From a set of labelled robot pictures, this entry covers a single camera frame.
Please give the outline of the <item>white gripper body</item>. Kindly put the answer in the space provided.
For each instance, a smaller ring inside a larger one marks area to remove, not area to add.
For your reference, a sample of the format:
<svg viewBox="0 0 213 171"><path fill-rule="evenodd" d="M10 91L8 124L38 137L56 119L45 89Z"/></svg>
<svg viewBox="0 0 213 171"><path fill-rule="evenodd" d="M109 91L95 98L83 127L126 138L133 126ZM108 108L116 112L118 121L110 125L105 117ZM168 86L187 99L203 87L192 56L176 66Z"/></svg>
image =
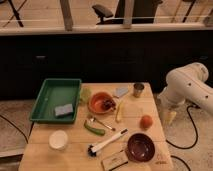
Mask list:
<svg viewBox="0 0 213 171"><path fill-rule="evenodd" d="M176 108L177 105L168 100L165 96L159 96L158 99L160 100L160 104L163 109L163 117L169 118L172 114L173 109Z"/></svg>

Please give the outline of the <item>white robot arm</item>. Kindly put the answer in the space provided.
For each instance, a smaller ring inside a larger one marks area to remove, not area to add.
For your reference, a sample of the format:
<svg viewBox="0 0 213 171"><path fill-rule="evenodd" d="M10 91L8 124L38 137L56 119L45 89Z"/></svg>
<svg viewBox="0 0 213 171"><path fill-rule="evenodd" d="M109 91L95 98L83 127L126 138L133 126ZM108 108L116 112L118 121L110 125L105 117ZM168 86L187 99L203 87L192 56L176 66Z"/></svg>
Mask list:
<svg viewBox="0 0 213 171"><path fill-rule="evenodd" d="M213 114L213 88L205 81L209 77L207 67L194 62L175 68L166 75L166 87L158 95L163 111L163 125L169 125L175 118L175 108L189 100L209 114Z"/></svg>

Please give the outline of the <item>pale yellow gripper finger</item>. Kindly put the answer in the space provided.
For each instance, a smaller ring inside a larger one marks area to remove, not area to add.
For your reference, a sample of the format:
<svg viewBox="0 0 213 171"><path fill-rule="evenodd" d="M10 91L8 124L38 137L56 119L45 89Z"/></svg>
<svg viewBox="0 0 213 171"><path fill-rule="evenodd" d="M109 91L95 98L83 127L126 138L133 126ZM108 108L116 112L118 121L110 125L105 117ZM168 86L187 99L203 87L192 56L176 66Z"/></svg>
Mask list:
<svg viewBox="0 0 213 171"><path fill-rule="evenodd" d="M170 125L176 117L176 111L170 111L167 116L167 124Z"/></svg>

